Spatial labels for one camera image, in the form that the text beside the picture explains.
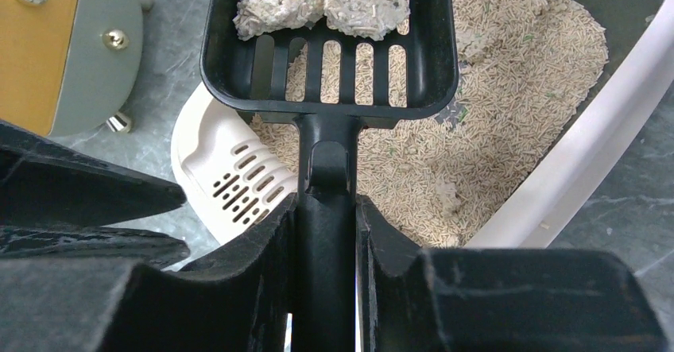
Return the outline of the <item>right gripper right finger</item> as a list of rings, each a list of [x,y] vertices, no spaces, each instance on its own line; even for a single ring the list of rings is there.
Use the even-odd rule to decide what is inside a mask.
[[[586,249],[417,245],[361,195],[359,351],[666,351],[629,267]]]

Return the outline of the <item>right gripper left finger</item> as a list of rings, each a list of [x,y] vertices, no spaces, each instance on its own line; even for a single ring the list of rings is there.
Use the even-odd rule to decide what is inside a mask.
[[[101,351],[282,351],[296,195],[178,272],[136,264]]]

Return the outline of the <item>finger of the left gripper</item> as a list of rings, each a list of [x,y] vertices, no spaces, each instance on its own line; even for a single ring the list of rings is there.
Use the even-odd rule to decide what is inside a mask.
[[[159,269],[191,254],[186,242],[149,230],[96,227],[37,229],[1,227],[1,258],[128,257]]]
[[[173,182],[1,123],[1,224],[103,226],[182,207]]]

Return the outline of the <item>black litter scoop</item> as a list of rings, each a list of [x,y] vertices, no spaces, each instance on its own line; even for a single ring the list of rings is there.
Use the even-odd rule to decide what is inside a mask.
[[[253,95],[255,44],[234,27],[239,0],[211,0],[201,73],[207,89],[236,110],[257,112],[299,131],[293,239],[292,349],[352,351],[356,331],[358,134],[438,113],[453,98],[459,71],[451,0],[409,0],[406,34],[373,41],[373,102],[355,101],[358,39],[331,31],[272,35],[265,96]]]

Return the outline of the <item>beige litter box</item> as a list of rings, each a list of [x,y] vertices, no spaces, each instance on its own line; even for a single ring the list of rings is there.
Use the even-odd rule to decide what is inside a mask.
[[[612,32],[607,81],[526,176],[498,172],[504,153],[469,123],[467,145],[429,140],[412,173],[400,157],[374,158],[379,134],[361,139],[359,185],[384,218],[422,246],[549,246],[637,136],[673,81],[673,0],[577,0]],[[211,235],[226,244],[296,190],[285,165],[296,131],[257,135],[199,85],[172,133],[171,166]]]

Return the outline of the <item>litter clump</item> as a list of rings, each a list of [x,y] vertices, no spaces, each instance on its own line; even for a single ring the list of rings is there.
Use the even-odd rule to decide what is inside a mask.
[[[239,0],[233,22],[242,41],[282,29],[313,25],[323,17],[323,0]]]
[[[409,0],[324,0],[327,27],[381,41],[410,15]]]

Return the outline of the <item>cat litter pile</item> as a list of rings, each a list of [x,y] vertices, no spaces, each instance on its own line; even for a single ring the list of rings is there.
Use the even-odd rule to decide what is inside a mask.
[[[462,246],[529,176],[609,59],[574,0],[453,0],[460,85],[433,118],[364,130],[358,192],[423,246]]]

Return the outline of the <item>beige cylindrical container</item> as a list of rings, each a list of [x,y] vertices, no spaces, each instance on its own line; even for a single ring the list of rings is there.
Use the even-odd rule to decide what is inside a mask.
[[[153,0],[1,0],[1,119],[41,136],[106,125],[123,114]]]

